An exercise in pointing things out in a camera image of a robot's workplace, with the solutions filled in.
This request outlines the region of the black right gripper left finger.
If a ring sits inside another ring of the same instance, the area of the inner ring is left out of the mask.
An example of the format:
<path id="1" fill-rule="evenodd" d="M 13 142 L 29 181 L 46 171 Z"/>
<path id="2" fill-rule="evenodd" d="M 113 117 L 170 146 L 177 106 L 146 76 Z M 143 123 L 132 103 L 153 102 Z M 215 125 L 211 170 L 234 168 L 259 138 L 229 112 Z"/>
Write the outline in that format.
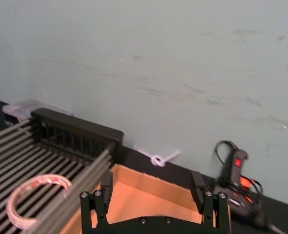
<path id="1" fill-rule="evenodd" d="M 93 193 L 82 192 L 80 194 L 81 204 L 81 223 L 82 229 L 92 229 L 91 211 L 94 210 L 97 216 L 97 227 L 108 226 L 106 215 L 113 192 L 113 172 L 108 171 L 104 174 L 100 189 Z"/>

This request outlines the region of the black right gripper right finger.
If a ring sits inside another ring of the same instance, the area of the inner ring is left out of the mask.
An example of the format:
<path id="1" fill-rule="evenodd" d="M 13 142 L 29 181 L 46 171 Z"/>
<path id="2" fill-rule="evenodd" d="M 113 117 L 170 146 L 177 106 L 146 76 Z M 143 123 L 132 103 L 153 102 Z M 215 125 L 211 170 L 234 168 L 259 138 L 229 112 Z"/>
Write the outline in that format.
<path id="1" fill-rule="evenodd" d="M 227 195 L 213 193 L 200 172 L 191 172 L 190 192 L 199 214 L 202 215 L 202 229 L 229 229 L 230 214 Z"/>

